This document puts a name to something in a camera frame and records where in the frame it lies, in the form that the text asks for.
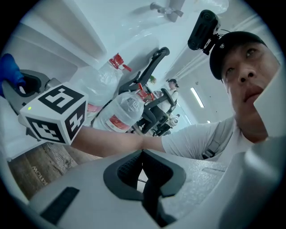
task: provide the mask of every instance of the man's arm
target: man's arm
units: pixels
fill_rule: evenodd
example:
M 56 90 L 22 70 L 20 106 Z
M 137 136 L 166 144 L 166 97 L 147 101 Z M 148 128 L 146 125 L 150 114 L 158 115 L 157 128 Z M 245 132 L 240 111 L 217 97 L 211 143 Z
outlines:
M 82 127 L 71 146 L 99 157 L 129 153 L 139 149 L 153 149 L 164 152 L 161 137 L 116 133 L 91 127 Z

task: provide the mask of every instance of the black cap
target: black cap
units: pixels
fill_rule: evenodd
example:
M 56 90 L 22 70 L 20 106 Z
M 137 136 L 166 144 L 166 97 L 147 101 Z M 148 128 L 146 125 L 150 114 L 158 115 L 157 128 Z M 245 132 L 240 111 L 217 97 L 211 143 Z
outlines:
M 216 79 L 222 79 L 223 59 L 226 54 L 236 45 L 244 45 L 248 42 L 265 43 L 260 37 L 249 32 L 230 32 L 223 35 L 215 44 L 210 54 L 210 70 Z
M 168 82 L 174 82 L 176 84 L 177 80 L 176 79 L 170 79 Z

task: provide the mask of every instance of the man's mouth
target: man's mouth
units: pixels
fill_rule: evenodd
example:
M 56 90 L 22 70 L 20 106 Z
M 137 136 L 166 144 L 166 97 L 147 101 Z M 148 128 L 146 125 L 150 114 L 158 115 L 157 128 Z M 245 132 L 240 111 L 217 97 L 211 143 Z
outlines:
M 258 86 L 248 89 L 245 92 L 244 102 L 253 104 L 262 92 L 263 89 Z

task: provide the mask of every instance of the white ceiling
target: white ceiling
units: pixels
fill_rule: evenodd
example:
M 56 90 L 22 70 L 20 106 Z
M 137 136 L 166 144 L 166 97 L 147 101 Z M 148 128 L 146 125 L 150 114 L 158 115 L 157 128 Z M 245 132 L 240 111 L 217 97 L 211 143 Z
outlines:
M 243 30 L 257 34 L 278 59 L 282 60 L 282 53 L 268 27 L 243 1 L 231 0 L 228 10 L 219 17 L 221 29 Z M 212 76 L 209 56 L 202 51 L 192 51 L 186 46 L 165 78 L 178 79 L 180 100 L 186 104 L 184 109 L 192 113 L 192 122 L 194 119 L 197 123 L 206 123 L 207 120 L 217 122 L 232 115 L 232 107 L 223 83 Z M 190 91 L 192 87 L 196 89 L 204 108 L 199 106 Z

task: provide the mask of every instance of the backpack strap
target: backpack strap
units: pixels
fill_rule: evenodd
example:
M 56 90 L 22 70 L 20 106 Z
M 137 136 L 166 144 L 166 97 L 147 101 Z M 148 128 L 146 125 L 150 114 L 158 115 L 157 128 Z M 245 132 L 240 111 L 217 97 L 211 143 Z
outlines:
M 233 123 L 234 117 L 230 117 L 218 124 L 214 132 L 213 140 L 202 154 L 204 160 L 215 156 L 217 153 L 221 153 L 225 149 L 232 136 Z

